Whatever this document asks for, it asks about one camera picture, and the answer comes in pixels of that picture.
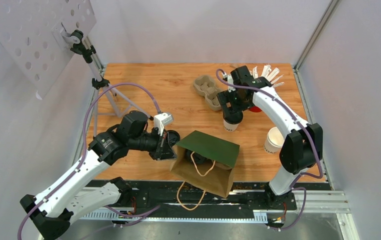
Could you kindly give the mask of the white paper coffee cup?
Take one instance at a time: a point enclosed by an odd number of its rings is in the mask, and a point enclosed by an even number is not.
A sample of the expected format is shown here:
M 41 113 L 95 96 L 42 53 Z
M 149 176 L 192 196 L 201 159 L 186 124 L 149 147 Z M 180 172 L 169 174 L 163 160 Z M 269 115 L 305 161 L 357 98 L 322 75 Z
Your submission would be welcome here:
M 228 132 L 234 132 L 238 128 L 239 124 L 240 124 L 239 122 L 238 123 L 235 123 L 235 122 L 229 123 L 226 120 L 223 121 L 224 129 Z

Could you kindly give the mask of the single cardboard cup carrier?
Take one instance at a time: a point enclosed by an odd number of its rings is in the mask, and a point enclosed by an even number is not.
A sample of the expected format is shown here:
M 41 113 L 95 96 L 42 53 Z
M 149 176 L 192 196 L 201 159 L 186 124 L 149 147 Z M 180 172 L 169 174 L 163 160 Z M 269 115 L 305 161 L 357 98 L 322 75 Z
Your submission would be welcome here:
M 228 165 L 226 165 L 226 164 L 224 164 L 224 163 L 221 163 L 221 162 L 219 162 L 219 161 L 215 161 L 215 162 L 214 162 L 214 166 L 215 166 L 216 168 L 219 168 L 219 169 L 222 169 L 222 170 L 226 170 L 226 171 L 233 169 L 232 166 L 228 166 Z

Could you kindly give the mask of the black coffee cup lid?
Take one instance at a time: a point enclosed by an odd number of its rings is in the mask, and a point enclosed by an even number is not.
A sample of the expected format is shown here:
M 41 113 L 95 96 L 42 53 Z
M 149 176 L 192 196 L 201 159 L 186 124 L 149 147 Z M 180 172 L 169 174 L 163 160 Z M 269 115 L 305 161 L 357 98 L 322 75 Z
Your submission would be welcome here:
M 223 113 L 223 120 L 230 125 L 238 125 L 243 120 L 243 112 Z

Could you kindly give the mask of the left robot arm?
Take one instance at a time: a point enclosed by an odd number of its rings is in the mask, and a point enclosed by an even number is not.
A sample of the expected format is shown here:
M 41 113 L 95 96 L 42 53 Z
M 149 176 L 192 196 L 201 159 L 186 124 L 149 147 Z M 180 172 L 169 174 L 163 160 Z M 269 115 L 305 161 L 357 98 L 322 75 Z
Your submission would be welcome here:
M 121 177 L 84 195 L 78 193 L 129 151 L 148 152 L 155 161 L 175 159 L 173 145 L 180 135 L 165 129 L 173 120 L 170 113 L 157 114 L 153 118 L 154 127 L 148 132 L 147 115 L 130 111 L 121 123 L 97 134 L 83 156 L 51 186 L 37 195 L 25 195 L 20 204 L 42 237 L 58 239 L 74 222 L 101 207 L 127 206 L 132 200 L 132 188 Z

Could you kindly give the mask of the green paper bag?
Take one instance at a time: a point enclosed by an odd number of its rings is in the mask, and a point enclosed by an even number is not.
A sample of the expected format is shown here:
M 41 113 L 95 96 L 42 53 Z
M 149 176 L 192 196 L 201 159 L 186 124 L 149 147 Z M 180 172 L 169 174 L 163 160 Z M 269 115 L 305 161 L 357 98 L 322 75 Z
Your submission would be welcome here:
M 169 170 L 171 174 L 182 180 L 182 184 L 176 192 L 177 202 L 182 208 L 187 211 L 194 211 L 202 203 L 206 193 L 223 198 L 229 196 L 234 181 L 240 145 L 195 130 L 177 142 L 173 148 L 177 157 L 170 165 Z M 192 159 L 192 163 L 188 162 L 185 160 L 186 150 L 198 153 L 209 160 L 199 165 L 195 164 L 194 159 Z M 215 161 L 233 167 L 233 169 L 217 168 Z M 193 207 L 189 207 L 189 203 L 182 202 L 181 190 L 186 183 L 203 191 L 198 202 L 192 203 Z

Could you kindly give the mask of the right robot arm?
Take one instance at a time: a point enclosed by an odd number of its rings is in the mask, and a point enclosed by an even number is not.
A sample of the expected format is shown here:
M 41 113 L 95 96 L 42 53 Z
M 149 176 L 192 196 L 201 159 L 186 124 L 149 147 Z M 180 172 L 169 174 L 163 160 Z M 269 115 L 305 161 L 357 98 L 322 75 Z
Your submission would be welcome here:
M 258 73 L 254 67 L 240 66 L 226 73 L 217 69 L 217 79 L 227 89 L 217 94 L 227 131 L 233 132 L 243 120 L 243 112 L 260 109 L 277 127 L 284 138 L 280 148 L 281 167 L 268 183 L 264 194 L 267 207 L 276 209 L 284 202 L 284 194 L 293 189 L 298 179 L 308 175 L 314 165 L 321 167 L 323 154 L 323 129 L 318 123 L 309 123 L 295 113 L 279 96 L 276 88 L 281 78 L 280 70 L 266 64 Z

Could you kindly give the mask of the cardboard cup carrier stack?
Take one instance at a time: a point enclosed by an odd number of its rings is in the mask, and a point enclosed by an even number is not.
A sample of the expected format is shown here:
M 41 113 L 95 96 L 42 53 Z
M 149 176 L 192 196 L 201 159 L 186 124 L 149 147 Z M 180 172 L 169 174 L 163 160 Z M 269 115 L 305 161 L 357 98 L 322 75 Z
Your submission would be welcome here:
M 221 111 L 222 107 L 218 100 L 218 93 L 222 90 L 217 86 L 215 80 L 210 75 L 200 75 L 193 81 L 193 88 L 204 98 L 208 107 L 215 111 Z

